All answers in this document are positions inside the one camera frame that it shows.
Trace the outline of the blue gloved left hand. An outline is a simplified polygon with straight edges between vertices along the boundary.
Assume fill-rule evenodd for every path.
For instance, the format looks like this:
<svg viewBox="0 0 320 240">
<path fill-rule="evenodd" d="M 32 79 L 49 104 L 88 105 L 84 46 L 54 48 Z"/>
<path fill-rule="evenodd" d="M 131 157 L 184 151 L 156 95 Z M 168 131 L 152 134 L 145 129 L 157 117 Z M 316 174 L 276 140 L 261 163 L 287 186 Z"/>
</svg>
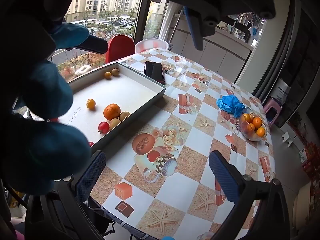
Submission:
<svg viewBox="0 0 320 240">
<path fill-rule="evenodd" d="M 73 92 L 48 59 L 88 35 L 83 26 L 61 23 L 1 36 L 1 178 L 19 192 L 45 194 L 91 157 L 85 135 L 57 122 L 71 108 Z"/>
</svg>

